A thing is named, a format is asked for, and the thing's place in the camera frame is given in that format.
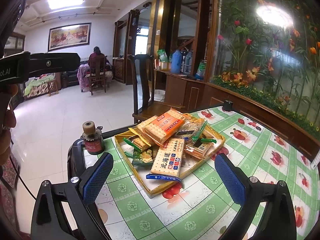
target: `painting of horses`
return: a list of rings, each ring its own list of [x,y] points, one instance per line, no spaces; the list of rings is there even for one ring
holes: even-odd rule
[[[91,23],[67,25],[50,29],[48,51],[71,46],[88,45]]]

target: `bottle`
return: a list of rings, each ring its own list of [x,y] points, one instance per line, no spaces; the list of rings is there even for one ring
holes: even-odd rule
[[[102,138],[102,126],[96,129],[94,122],[87,121],[82,125],[83,134],[81,139],[84,140],[84,145],[91,155],[98,155],[103,153],[105,145]]]
[[[171,63],[171,72],[180,73],[181,72],[181,63],[182,63],[182,54],[180,50],[176,50],[172,55],[172,63]]]
[[[191,49],[189,50],[188,54],[185,56],[183,72],[190,73],[191,65],[192,65],[192,54],[193,54],[193,51]]]
[[[205,73],[206,66],[207,66],[207,61],[204,59],[199,64],[198,71],[196,73],[196,79],[200,79],[200,80],[204,79],[204,73]]]

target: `wooden chair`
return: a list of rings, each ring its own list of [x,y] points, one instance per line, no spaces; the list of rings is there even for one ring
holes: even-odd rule
[[[89,90],[92,93],[92,85],[96,83],[103,83],[104,92],[106,93],[106,59],[105,57],[93,57],[89,59],[90,76],[89,78]]]
[[[140,55],[128,55],[128,59],[131,62],[132,68],[132,83],[133,83],[133,110],[134,113],[132,117],[134,118],[134,122],[137,123],[138,120],[144,121],[149,119],[154,115],[161,115],[164,112],[170,110],[171,107],[177,109],[178,111],[183,108],[183,106],[174,106],[158,101],[154,101],[155,99],[155,78],[154,78],[154,67],[153,67],[153,56],[149,56],[147,54]],[[137,76],[136,64],[135,61],[139,60],[139,72],[140,78]],[[149,71],[149,76],[151,77],[151,98],[150,98],[150,90],[149,90],[149,81],[147,69],[148,66],[151,66]],[[138,109],[138,79],[141,80],[141,88],[142,88],[142,106]]]

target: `finger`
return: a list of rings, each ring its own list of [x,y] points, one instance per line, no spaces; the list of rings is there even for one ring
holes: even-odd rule
[[[10,85],[10,94],[14,97],[18,93],[18,86],[17,85]]]
[[[0,135],[0,155],[3,154],[11,143],[11,133],[9,130],[2,130]]]
[[[6,149],[6,151],[3,154],[0,155],[0,165],[4,165],[8,161],[10,153],[11,153],[11,149],[9,147]]]
[[[14,115],[14,112],[12,110],[7,110],[5,117],[4,117],[3,125],[5,127],[14,128],[14,127],[16,127],[16,124],[17,124],[17,120]]]

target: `beige bottle cap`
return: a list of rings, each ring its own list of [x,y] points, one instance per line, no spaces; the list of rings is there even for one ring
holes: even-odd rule
[[[84,122],[82,128],[84,133],[87,135],[94,134],[96,132],[96,127],[92,121]]]

